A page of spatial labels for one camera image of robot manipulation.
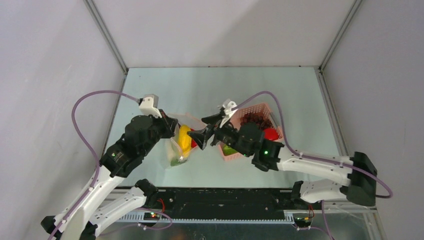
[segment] clear plastic bag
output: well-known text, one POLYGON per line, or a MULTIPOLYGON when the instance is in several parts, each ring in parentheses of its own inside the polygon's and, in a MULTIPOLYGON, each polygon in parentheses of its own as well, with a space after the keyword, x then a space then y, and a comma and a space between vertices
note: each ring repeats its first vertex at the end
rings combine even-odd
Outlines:
POLYGON ((178 119, 178 125, 175 127, 175 136, 170 139, 165 139, 165 152, 166 152, 166 161, 163 162, 164 168, 168 169, 170 167, 175 167, 186 163, 190 155, 193 151, 198 149, 199 147, 196 145, 193 147, 193 143, 191 144, 191 148, 189 150, 183 151, 181 146, 178 144, 180 137, 188 137, 188 136, 180 136, 180 128, 183 125, 188 126, 192 130, 201 130, 206 127, 199 119, 193 117, 189 113, 186 114, 167 114, 170 118, 178 119))

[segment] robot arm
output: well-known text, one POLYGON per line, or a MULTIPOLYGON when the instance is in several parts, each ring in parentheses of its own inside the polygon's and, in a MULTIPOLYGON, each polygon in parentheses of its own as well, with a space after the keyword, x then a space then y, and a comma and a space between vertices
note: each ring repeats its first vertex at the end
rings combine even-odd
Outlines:
POLYGON ((354 157, 315 155, 338 164, 302 158, 306 154, 299 152, 297 156, 283 143, 264 139, 264 133, 253 123, 245 124, 240 129, 234 128, 227 116, 229 113, 234 114, 234 111, 228 110, 230 103, 223 105, 219 114, 202 118, 202 122, 207 124, 204 129, 188 132, 201 149, 206 147, 213 136, 211 146, 222 142, 246 157, 253 156, 251 163, 262 171, 296 171, 325 179, 296 182, 292 190, 292 198, 295 200, 315 203, 320 200, 347 199, 362 206, 375 205, 376 181, 352 168, 344 167, 354 166, 377 176, 377 170, 367 155, 361 152, 355 152, 354 157))
POLYGON ((168 117, 163 110, 157 109, 157 104, 157 96, 153 94, 144 96, 140 101, 139 109, 145 115, 138 115, 131 119, 131 122, 125 126, 125 133, 121 138, 106 150, 99 161, 100 169, 94 186, 90 185, 96 174, 93 174, 79 195, 63 212, 56 216, 46 216, 42 220, 41 225, 46 232, 51 234, 59 226, 54 234, 56 239, 59 239, 76 210, 82 209, 83 222, 87 223, 85 233, 95 229, 95 235, 98 236, 116 219, 134 208, 143 206, 146 200, 149 200, 149 196, 154 193, 152 189, 156 188, 147 180, 141 180, 127 193, 130 197, 124 195, 106 208, 97 209, 108 194, 143 162, 144 157, 160 139, 174 136, 178 121, 168 117), (64 219, 73 206, 75 211, 64 219))

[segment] red wire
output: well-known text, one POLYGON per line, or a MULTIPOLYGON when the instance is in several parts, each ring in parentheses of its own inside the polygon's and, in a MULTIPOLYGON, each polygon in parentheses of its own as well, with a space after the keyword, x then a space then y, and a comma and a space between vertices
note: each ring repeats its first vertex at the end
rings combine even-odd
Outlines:
POLYGON ((311 204, 309 204, 309 216, 311 215, 311 211, 312 211, 312 216, 311 216, 311 218, 313 218, 313 217, 315 217, 315 212, 314 212, 314 209, 312 208, 312 205, 311 204))
POLYGON ((157 200, 157 201, 162 204, 162 213, 164 213, 165 212, 165 203, 164 203, 164 200, 162 200, 162 198, 159 198, 159 200, 157 200))

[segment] dark red object in basket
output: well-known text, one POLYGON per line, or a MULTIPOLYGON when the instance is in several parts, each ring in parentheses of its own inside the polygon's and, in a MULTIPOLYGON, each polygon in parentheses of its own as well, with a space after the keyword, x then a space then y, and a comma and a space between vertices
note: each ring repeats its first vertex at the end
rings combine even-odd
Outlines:
POLYGON ((263 130, 263 132, 265 133, 265 136, 263 136, 263 137, 265 139, 270 140, 270 141, 275 141, 275 140, 280 138, 277 130, 275 130, 274 128, 267 128, 267 129, 263 130))

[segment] white bracket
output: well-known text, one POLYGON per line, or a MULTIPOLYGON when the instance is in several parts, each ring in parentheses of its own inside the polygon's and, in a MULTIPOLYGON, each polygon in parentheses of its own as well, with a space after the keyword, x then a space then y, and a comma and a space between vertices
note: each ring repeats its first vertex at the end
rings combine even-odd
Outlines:
POLYGON ((321 200, 346 200, 346 195, 340 192, 341 187, 339 183, 328 179, 305 181, 300 187, 300 198, 311 204, 321 200))
POLYGON ((158 96, 156 96, 155 94, 147 94, 144 95, 143 100, 140 102, 140 106, 138 106, 138 108, 146 116, 152 115, 157 119, 162 118, 161 112, 159 111, 159 109, 157 109, 158 102, 158 96))
POLYGON ((89 220, 91 224, 97 225, 95 236, 98 237, 107 227, 128 212, 143 206, 146 203, 146 199, 144 192, 140 188, 133 186, 121 197, 97 209, 89 220))
POLYGON ((225 116, 221 121, 221 124, 219 125, 220 128, 224 126, 226 122, 228 122, 231 117, 237 112, 237 109, 233 110, 233 108, 237 107, 237 104, 234 101, 231 101, 230 99, 227 99, 222 104, 222 107, 224 108, 225 116))

